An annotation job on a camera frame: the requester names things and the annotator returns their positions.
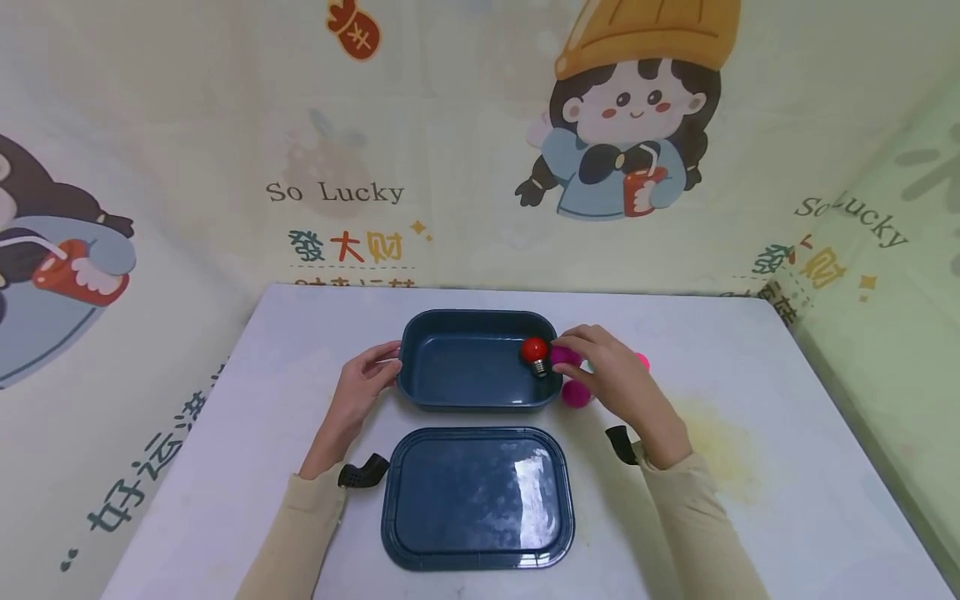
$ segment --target light bulb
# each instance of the light bulb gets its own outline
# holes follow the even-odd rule
[[[546,377],[546,355],[550,347],[540,338],[527,338],[520,346],[520,358],[529,363],[537,377]]]

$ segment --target forearm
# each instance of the forearm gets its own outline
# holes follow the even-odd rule
[[[290,476],[274,524],[236,600],[313,597],[326,548],[347,499],[347,491],[337,486],[340,466],[333,465],[314,480]]]
[[[765,600],[767,591],[716,497],[703,457],[654,467],[640,443],[634,452],[657,506],[685,600]]]

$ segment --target hand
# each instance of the hand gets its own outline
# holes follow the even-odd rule
[[[650,194],[653,193],[656,186],[656,181],[648,180],[636,191],[634,194],[634,210],[636,212],[646,212],[653,207],[650,204]]]
[[[300,467],[300,478],[316,479],[344,460],[380,392],[393,385],[400,373],[400,361],[396,359],[399,348],[400,341],[394,340],[347,361],[340,371],[324,423]]]
[[[600,325],[577,325],[553,342],[589,360],[593,373],[574,365],[554,372],[586,385],[607,410],[626,421],[643,441],[656,468],[671,468],[693,453],[684,421],[634,352]]]
[[[543,145],[543,140],[546,139],[551,130],[553,130],[553,125],[550,123],[549,115],[545,112],[527,129],[527,143],[534,148],[539,148]]]

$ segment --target blue tray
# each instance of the blue tray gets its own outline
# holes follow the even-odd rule
[[[419,429],[390,459],[380,537],[405,569],[543,568],[573,533],[564,454],[544,431]]]
[[[544,317],[509,310],[428,310],[403,331],[397,386],[425,410],[529,412],[557,396],[563,377],[537,378],[520,360],[529,337],[552,342]]]

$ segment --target person's right hand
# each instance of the person's right hand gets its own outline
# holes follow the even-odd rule
[[[671,468],[693,453],[684,421],[636,354],[600,325],[577,325],[554,340],[589,360],[593,373],[575,365],[553,371],[576,379],[607,409],[627,422],[643,441],[656,468]]]

